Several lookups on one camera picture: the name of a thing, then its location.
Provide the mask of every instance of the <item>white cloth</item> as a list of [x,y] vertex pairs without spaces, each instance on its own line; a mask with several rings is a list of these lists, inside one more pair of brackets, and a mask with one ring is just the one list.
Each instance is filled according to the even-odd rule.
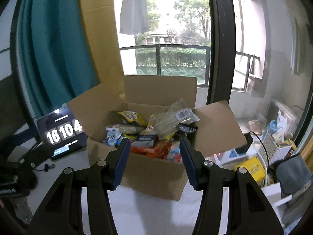
[[120,33],[137,35],[149,32],[147,0],[123,0]]

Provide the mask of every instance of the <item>cardboard box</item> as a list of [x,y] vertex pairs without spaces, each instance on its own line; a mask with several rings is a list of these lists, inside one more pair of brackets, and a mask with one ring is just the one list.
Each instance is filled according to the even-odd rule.
[[[100,143],[105,128],[118,123],[112,111],[133,110],[144,119],[178,99],[194,108],[197,79],[177,76],[124,76],[125,90],[112,83],[101,83],[68,103],[89,136],[90,165],[105,159],[114,147]],[[226,101],[195,110],[200,118],[193,145],[204,157],[246,144],[238,123]],[[121,184],[156,197],[178,201],[187,182],[183,164],[131,153]]]

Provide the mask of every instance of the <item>box flap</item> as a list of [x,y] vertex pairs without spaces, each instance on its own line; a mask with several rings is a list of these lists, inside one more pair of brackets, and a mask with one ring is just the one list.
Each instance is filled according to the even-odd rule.
[[126,101],[125,93],[119,89],[113,83],[103,82],[68,103],[88,136]]
[[204,157],[247,143],[225,100],[199,108],[195,114],[200,118],[196,123],[199,128],[195,138],[195,150],[200,151]]
[[197,78],[161,75],[130,75],[124,77],[127,102],[168,106],[183,98],[195,107]]

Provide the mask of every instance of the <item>snack bag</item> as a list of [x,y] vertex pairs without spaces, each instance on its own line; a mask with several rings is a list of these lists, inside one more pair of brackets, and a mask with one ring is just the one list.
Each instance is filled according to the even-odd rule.
[[148,157],[159,157],[165,159],[169,149],[171,147],[171,142],[169,140],[161,140],[156,142],[154,147],[133,147],[130,146],[130,152],[146,155]]
[[165,139],[178,131],[179,123],[188,125],[199,120],[187,104],[183,100],[179,100],[163,111],[151,116],[149,122],[153,125],[159,138]]
[[125,124],[137,124],[140,126],[147,126],[146,121],[135,111],[121,111],[117,112],[121,115]]

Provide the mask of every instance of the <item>digital clock display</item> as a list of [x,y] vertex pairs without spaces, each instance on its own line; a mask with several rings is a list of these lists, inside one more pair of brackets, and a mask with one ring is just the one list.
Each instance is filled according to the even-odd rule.
[[37,124],[42,141],[55,146],[53,157],[86,146],[87,135],[68,106],[38,119]]
[[57,128],[45,132],[45,135],[51,144],[58,144],[60,141],[74,137],[82,132],[84,130],[80,126],[78,119],[73,119],[70,122],[66,122]]

